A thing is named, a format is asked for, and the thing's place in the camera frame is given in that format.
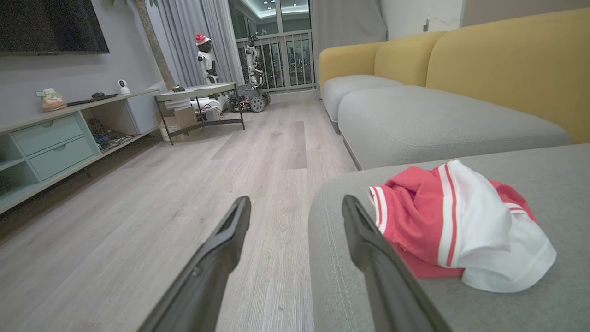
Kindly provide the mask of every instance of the tracked robot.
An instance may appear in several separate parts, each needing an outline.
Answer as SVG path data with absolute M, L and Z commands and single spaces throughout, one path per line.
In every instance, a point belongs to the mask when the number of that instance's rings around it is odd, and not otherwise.
M 270 103 L 270 96 L 262 92 L 264 85 L 264 72 L 260 69 L 260 52 L 254 43 L 258 40 L 256 35 L 248 38 L 248 44 L 244 50 L 248 71 L 248 84 L 238 87 L 238 99 L 234 100 L 234 107 L 242 111 L 262 112 Z

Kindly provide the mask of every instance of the wall-mounted tv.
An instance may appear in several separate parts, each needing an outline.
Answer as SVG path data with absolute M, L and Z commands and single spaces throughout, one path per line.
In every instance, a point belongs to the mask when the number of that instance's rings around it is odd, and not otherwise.
M 91 0 L 0 0 L 0 56 L 109 53 Z

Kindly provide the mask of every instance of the metal table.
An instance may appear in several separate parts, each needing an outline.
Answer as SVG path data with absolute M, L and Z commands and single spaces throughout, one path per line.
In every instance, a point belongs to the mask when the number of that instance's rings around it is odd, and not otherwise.
M 241 123 L 242 128 L 246 129 L 244 125 L 244 117 L 242 115 L 242 110 L 240 109 L 240 118 L 239 119 L 228 119 L 228 120 L 218 120 L 218 121 L 203 121 L 203 114 L 201 113 L 201 105 L 199 104 L 199 97 L 207 97 L 209 95 L 213 95 L 214 93 L 221 93 L 226 91 L 234 90 L 234 93 L 237 96 L 238 90 L 237 85 L 235 82 L 225 82 L 225 83 L 216 83 L 211 85 L 199 85 L 193 87 L 187 87 L 185 91 L 181 92 L 166 92 L 160 95 L 155 96 L 156 104 L 158 105 L 158 112 L 160 112 L 160 116 L 162 117 L 162 122 L 164 123 L 164 128 L 166 129 L 166 133 L 168 137 L 170 137 L 170 143 L 174 145 L 172 141 L 172 137 L 182 135 L 189 131 L 193 131 L 195 129 L 199 129 L 201 127 L 213 126 L 213 125 L 222 125 L 225 123 Z M 201 116 L 200 123 L 197 123 L 194 126 L 182 128 L 175 132 L 168 131 L 168 125 L 166 125 L 166 120 L 164 119 L 164 114 L 162 113 L 162 106 L 164 102 L 169 100 L 178 100 L 178 99 L 186 99 L 186 98 L 195 98 L 196 104 L 199 106 L 199 114 Z

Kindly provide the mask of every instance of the plant stem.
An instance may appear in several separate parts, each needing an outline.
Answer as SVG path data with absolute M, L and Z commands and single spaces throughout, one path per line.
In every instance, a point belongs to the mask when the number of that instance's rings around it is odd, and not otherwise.
M 172 90 L 172 87 L 174 87 L 176 84 L 174 83 L 172 74 L 170 74 L 170 69 L 168 68 L 168 64 L 166 63 L 166 59 L 162 53 L 162 49 L 160 48 L 160 43 L 158 42 L 156 33 L 153 30 L 152 22 L 148 14 L 148 8 L 146 7 L 146 0 L 133 0 L 133 3 L 135 4 L 135 8 L 137 8 L 139 18 L 142 20 L 143 29 L 146 32 L 147 40 L 149 41 L 149 45 L 152 48 L 152 53 L 156 59 L 156 64 L 158 64 L 160 74 L 164 79 L 164 84 L 166 84 L 166 88 L 168 90 Z

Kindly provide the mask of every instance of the sofa seam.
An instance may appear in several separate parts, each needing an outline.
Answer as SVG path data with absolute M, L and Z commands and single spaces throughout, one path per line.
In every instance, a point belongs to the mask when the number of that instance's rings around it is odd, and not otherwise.
M 326 196 L 325 196 L 324 193 L 322 193 L 322 207 L 323 207 L 322 210 L 324 212 L 324 218 L 327 221 L 328 220 L 328 215 L 327 215 L 326 206 L 327 206 L 326 205 Z M 329 222 L 326 222 L 324 224 L 324 230 L 326 231 L 327 236 L 328 236 L 328 244 L 329 244 L 329 248 L 330 248 L 330 250 L 329 250 L 329 252 L 330 252 L 330 259 L 332 260 L 332 268 L 334 269 L 334 272 L 336 273 L 336 282 L 337 282 L 337 285 L 338 285 L 338 294 L 340 295 L 340 300 L 342 301 L 342 304 L 343 304 L 343 307 L 344 307 L 344 315 L 346 316 L 346 322 L 347 322 L 348 327 L 349 328 L 352 328 L 352 325 L 350 324 L 350 321 L 349 321 L 349 315 L 348 315 L 348 311 L 347 311 L 347 308 L 346 308 L 346 304 L 344 302 L 344 297 L 342 296 L 342 290 L 340 288 L 340 278 L 342 279 L 342 284 L 344 286 L 343 288 L 346 291 L 346 299 L 348 301 L 348 305 L 349 305 L 349 308 L 350 308 L 350 315 L 352 316 L 352 321 L 355 323 L 354 330 L 358 332 L 359 331 L 359 328 L 358 328 L 358 324 L 356 322 L 356 318 L 354 316 L 354 312 L 352 310 L 352 304 L 350 303 L 350 296 L 349 296 L 348 291 L 346 290 L 346 287 L 345 287 L 346 286 L 346 283 L 344 282 L 344 276 L 342 275 L 342 270 L 340 268 L 337 268 L 338 263 L 340 262 L 340 260 L 338 259 L 337 252 L 335 250 L 333 233 L 331 232 L 332 231 L 332 225 Z

